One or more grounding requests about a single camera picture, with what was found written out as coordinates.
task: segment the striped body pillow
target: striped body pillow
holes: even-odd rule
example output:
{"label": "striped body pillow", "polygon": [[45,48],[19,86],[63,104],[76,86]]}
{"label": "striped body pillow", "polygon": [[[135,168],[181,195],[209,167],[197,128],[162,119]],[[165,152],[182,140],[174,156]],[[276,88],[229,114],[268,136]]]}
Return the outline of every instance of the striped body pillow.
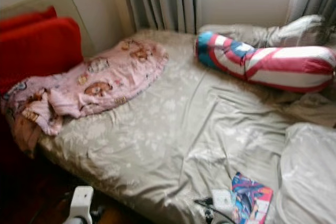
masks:
{"label": "striped body pillow", "polygon": [[195,56],[240,79],[302,93],[328,86],[336,68],[336,54],[326,47],[256,49],[212,32],[198,36]]}

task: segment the gray bed sheet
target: gray bed sheet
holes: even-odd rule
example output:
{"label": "gray bed sheet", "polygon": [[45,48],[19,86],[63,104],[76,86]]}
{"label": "gray bed sheet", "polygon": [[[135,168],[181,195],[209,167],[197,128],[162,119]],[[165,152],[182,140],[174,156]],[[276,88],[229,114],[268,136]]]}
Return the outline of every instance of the gray bed sheet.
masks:
{"label": "gray bed sheet", "polygon": [[205,223],[193,201],[228,189],[239,171],[274,190],[266,219],[273,223],[286,128],[333,126],[335,102],[203,66],[193,57],[193,35],[144,30],[134,37],[166,47],[162,76],[114,110],[67,119],[58,136],[41,136],[44,154],[155,223]]}

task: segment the gray pillow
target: gray pillow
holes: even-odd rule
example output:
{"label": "gray pillow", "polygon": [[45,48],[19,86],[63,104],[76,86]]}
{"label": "gray pillow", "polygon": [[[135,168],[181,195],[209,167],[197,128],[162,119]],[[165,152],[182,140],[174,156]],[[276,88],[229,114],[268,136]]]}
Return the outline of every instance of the gray pillow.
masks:
{"label": "gray pillow", "polygon": [[330,28],[319,15],[303,16],[283,27],[251,25],[205,25],[199,33],[212,31],[242,41],[253,47],[295,47],[323,45],[328,41]]}

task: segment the red pillow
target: red pillow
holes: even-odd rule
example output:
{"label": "red pillow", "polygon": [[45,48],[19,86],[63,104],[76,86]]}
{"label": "red pillow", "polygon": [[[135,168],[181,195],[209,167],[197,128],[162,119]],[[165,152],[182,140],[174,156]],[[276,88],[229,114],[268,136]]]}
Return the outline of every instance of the red pillow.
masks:
{"label": "red pillow", "polygon": [[29,76],[68,71],[82,60],[80,30],[71,18],[0,33],[0,93]]}
{"label": "red pillow", "polygon": [[51,18],[57,18],[57,14],[53,6],[49,7],[44,12],[22,14],[13,18],[0,20],[0,32],[3,33],[5,31],[20,28]]}

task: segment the comic book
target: comic book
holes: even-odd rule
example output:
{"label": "comic book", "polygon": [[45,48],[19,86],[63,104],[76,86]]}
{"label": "comic book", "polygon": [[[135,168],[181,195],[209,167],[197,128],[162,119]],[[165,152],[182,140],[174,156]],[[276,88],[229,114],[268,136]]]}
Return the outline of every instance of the comic book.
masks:
{"label": "comic book", "polygon": [[232,180],[233,217],[236,224],[263,224],[273,190],[237,173]]}

